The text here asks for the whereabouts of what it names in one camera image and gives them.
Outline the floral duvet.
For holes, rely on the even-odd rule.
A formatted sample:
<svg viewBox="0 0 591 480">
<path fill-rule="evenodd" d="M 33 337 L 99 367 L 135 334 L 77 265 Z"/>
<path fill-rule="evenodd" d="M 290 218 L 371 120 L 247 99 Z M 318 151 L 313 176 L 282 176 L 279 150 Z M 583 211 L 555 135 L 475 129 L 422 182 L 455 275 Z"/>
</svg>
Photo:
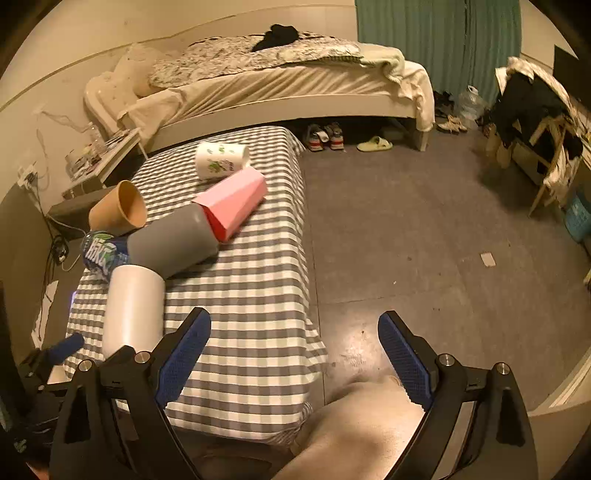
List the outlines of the floral duvet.
<svg viewBox="0 0 591 480">
<path fill-rule="evenodd" d="M 359 61 L 360 47 L 349 40 L 301 31 L 294 42 L 261 50 L 253 47 L 262 35 L 209 37 L 188 46 L 180 55 L 153 65 L 148 82 L 165 89 L 249 71 L 315 61 Z"/>
</svg>

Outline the white floral paper cup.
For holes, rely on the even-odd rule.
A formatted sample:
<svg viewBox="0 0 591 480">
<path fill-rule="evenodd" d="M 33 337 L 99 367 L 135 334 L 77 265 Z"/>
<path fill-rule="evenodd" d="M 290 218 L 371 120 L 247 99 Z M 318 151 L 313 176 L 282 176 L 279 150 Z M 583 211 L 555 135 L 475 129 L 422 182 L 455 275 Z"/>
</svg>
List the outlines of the white floral paper cup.
<svg viewBox="0 0 591 480">
<path fill-rule="evenodd" d="M 249 147 L 242 144 L 200 142 L 194 154 L 201 180 L 225 178 L 249 164 Z"/>
</svg>

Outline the clear water bottle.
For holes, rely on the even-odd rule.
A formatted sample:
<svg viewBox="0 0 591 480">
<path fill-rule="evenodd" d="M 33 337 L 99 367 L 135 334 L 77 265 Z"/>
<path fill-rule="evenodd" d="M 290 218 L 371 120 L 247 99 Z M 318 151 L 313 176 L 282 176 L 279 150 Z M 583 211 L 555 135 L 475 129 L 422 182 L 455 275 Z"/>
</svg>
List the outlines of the clear water bottle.
<svg viewBox="0 0 591 480">
<path fill-rule="evenodd" d="M 87 125 L 87 130 L 94 150 L 99 156 L 102 156 L 106 152 L 106 144 L 100 130 L 92 122 Z"/>
</svg>

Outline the white bed frame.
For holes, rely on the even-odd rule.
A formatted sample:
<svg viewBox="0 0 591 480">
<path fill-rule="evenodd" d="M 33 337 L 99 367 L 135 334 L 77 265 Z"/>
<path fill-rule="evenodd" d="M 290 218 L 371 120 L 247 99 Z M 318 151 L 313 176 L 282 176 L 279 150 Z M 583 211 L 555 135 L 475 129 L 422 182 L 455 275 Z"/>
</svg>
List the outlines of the white bed frame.
<svg viewBox="0 0 591 480">
<path fill-rule="evenodd" d="M 427 70 L 397 48 L 352 42 L 362 53 L 356 62 L 290 64 L 165 89 L 148 76 L 155 62 L 178 55 L 133 44 L 113 70 L 87 82 L 84 103 L 110 134 L 138 128 L 150 151 L 243 127 L 342 116 L 411 119 L 423 149 L 435 122 Z"/>
</svg>

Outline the large water jug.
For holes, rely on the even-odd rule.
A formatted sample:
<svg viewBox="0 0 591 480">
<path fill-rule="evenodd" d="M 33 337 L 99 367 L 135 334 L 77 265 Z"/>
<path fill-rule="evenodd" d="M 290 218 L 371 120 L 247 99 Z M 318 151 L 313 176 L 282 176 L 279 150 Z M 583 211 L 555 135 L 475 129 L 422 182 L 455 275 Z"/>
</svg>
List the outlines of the large water jug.
<svg viewBox="0 0 591 480">
<path fill-rule="evenodd" d="M 468 129 L 478 127 L 477 120 L 483 115 L 486 109 L 486 102 L 480 96 L 479 90 L 468 85 L 466 90 L 459 96 L 459 117 Z"/>
</svg>

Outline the pink faceted cup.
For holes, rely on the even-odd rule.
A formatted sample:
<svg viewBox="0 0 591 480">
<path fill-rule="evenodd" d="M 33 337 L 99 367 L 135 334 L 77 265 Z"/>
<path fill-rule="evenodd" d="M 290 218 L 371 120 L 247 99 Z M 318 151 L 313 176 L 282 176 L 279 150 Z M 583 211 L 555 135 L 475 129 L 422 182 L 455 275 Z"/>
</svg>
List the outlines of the pink faceted cup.
<svg viewBox="0 0 591 480">
<path fill-rule="evenodd" d="M 193 199 L 204 209 L 215 238 L 231 239 L 266 196 L 266 177 L 247 167 L 217 182 Z"/>
</svg>

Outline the brown paper cup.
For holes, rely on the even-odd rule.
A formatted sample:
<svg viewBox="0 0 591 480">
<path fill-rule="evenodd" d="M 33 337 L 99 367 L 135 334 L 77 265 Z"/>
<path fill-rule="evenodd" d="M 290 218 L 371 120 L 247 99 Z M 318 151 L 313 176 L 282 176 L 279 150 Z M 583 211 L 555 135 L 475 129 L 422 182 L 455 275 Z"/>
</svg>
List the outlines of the brown paper cup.
<svg viewBox="0 0 591 480">
<path fill-rule="evenodd" d="M 91 208 L 88 221 L 93 231 L 125 235 L 146 224 L 147 209 L 135 185 L 123 180 Z"/>
</svg>

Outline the white nightstand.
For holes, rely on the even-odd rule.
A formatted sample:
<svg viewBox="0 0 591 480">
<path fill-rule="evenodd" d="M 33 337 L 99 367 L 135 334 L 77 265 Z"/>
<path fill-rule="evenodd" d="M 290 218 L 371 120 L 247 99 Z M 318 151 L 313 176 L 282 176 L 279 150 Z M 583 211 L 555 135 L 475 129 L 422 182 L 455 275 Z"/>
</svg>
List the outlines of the white nightstand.
<svg viewBox="0 0 591 480">
<path fill-rule="evenodd" d="M 106 153 L 100 156 L 100 160 L 89 171 L 71 182 L 61 193 L 62 198 L 69 200 L 105 188 L 105 182 L 108 177 L 134 150 L 138 150 L 143 158 L 148 160 L 147 153 L 141 143 L 138 128 L 126 131 L 125 136 L 121 135 L 119 140 Z"/>
</svg>

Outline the blue laundry basket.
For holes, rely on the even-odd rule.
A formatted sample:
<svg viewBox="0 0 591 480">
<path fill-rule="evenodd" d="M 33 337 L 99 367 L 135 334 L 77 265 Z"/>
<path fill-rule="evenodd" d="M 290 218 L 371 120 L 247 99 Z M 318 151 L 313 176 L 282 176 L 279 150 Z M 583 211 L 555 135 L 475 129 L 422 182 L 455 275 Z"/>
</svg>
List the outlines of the blue laundry basket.
<svg viewBox="0 0 591 480">
<path fill-rule="evenodd" d="M 573 196 L 565 212 L 564 225 L 571 238 L 577 243 L 581 243 L 590 234 L 590 202 L 582 191 L 578 191 Z"/>
</svg>

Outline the chair with clothes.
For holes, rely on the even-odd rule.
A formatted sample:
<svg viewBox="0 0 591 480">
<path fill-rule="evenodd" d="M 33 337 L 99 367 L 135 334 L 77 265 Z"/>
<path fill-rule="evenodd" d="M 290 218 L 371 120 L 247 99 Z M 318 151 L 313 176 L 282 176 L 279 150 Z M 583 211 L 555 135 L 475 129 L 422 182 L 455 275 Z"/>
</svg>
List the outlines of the chair with clothes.
<svg viewBox="0 0 591 480">
<path fill-rule="evenodd" d="M 584 158 L 582 125 L 570 96 L 554 76 L 520 57 L 510 57 L 495 76 L 499 94 L 489 111 L 487 155 L 502 168 L 517 148 L 534 157 L 539 189 L 530 213 L 540 204 L 564 205 Z"/>
</svg>

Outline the blue drink bottle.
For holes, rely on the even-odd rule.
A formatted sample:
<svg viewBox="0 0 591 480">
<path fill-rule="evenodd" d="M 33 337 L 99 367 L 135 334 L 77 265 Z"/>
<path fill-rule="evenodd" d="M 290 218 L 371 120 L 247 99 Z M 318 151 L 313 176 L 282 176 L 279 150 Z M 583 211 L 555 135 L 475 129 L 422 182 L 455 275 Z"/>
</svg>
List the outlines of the blue drink bottle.
<svg viewBox="0 0 591 480">
<path fill-rule="evenodd" d="M 117 267 L 130 262 L 127 238 L 91 231 L 82 240 L 81 257 L 86 269 L 109 282 Z"/>
</svg>

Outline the black clothing on bed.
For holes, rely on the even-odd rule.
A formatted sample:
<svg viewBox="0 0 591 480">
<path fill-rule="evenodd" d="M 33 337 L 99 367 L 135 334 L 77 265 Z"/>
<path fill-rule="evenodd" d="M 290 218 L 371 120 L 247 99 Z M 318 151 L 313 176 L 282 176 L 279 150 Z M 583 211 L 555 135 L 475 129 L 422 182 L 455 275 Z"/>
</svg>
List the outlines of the black clothing on bed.
<svg viewBox="0 0 591 480">
<path fill-rule="evenodd" d="M 273 24 L 270 30 L 264 33 L 263 39 L 252 47 L 252 52 L 288 45 L 298 39 L 300 39 L 300 33 L 294 26 Z"/>
</svg>

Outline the wall power outlet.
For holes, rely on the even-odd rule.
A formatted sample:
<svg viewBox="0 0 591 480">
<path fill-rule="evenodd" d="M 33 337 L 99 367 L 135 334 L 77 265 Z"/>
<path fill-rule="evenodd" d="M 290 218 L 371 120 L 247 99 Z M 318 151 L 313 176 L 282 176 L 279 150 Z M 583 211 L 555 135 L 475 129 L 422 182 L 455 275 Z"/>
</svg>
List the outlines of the wall power outlet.
<svg viewBox="0 0 591 480">
<path fill-rule="evenodd" d="M 35 162 L 17 169 L 17 185 L 21 189 L 32 189 L 37 183 L 38 170 Z"/>
</svg>

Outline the grey plastic cup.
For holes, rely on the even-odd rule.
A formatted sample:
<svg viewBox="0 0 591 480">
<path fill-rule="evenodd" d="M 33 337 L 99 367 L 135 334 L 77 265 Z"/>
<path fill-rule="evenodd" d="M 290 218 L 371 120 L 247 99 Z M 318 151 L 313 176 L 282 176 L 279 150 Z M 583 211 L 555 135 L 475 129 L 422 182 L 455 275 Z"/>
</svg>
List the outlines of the grey plastic cup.
<svg viewBox="0 0 591 480">
<path fill-rule="evenodd" d="M 129 263 L 164 279 L 216 255 L 218 247 L 204 209 L 195 203 L 153 221 L 127 239 Z"/>
</svg>

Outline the green curtain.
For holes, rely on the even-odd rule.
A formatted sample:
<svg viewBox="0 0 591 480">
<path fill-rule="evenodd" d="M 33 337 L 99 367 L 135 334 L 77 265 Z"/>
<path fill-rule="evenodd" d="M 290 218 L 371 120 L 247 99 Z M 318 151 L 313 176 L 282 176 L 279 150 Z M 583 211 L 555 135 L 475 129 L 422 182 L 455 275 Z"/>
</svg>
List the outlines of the green curtain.
<svg viewBox="0 0 591 480">
<path fill-rule="evenodd" d="M 454 98 L 471 85 L 492 103 L 495 69 L 521 50 L 518 1 L 359 0 L 356 22 L 361 42 L 400 49 Z"/>
</svg>

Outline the checkered tablecloth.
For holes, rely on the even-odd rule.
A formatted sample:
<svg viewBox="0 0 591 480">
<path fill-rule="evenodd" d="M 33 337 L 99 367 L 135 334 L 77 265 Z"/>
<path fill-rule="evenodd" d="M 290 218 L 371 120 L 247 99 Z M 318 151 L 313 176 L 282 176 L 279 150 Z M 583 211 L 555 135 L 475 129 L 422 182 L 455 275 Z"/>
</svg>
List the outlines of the checkered tablecloth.
<svg viewBox="0 0 591 480">
<path fill-rule="evenodd" d="M 186 430 L 284 446 L 311 415 L 308 393 L 328 359 L 310 318 L 298 164 L 304 147 L 280 126 L 217 141 L 249 148 L 267 192 L 215 258 L 166 283 L 166 331 L 195 307 L 211 314 L 211 337 L 166 413 Z"/>
</svg>

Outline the dark television screen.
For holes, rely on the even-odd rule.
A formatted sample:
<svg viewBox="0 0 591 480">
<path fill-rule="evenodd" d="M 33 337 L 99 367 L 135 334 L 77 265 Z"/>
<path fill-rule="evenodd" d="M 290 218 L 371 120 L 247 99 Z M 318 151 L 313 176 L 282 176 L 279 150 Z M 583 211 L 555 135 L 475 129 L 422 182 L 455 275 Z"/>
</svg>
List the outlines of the dark television screen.
<svg viewBox="0 0 591 480">
<path fill-rule="evenodd" d="M 591 107 L 590 68 L 559 46 L 554 46 L 553 76 L 587 109 Z"/>
</svg>

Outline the beige plastic cup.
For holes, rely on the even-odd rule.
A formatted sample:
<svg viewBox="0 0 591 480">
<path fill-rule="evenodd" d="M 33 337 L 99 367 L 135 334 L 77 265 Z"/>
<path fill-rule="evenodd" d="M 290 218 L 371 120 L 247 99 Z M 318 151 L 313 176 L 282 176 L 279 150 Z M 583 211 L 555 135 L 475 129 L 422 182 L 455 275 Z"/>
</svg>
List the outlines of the beige plastic cup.
<svg viewBox="0 0 591 480">
<path fill-rule="evenodd" d="M 103 322 L 102 354 L 130 346 L 152 351 L 162 339 L 165 282 L 142 266 L 122 265 L 112 272 Z"/>
</svg>

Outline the green slipper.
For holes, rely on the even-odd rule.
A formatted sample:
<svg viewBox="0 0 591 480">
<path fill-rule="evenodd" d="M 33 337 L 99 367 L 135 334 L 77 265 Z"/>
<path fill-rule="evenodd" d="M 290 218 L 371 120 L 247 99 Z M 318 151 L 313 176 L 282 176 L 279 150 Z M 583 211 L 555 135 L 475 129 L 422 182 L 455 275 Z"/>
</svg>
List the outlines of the green slipper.
<svg viewBox="0 0 591 480">
<path fill-rule="evenodd" d="M 374 136 L 366 142 L 362 142 L 356 146 L 360 152 L 372 153 L 372 152 L 384 152 L 389 151 L 393 148 L 393 144 L 380 136 Z"/>
</svg>

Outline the sneaker pair under bed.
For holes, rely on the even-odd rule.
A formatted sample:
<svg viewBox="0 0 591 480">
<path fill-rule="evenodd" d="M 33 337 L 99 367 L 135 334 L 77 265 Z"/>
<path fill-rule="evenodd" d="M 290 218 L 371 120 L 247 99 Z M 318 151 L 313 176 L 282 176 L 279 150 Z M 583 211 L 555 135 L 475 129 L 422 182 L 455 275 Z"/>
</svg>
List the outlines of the sneaker pair under bed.
<svg viewBox="0 0 591 480">
<path fill-rule="evenodd" d="M 304 135 L 304 145 L 311 152 L 321 152 L 325 146 L 329 146 L 331 150 L 342 151 L 345 149 L 344 133 L 337 122 L 325 126 L 311 124 Z"/>
</svg>

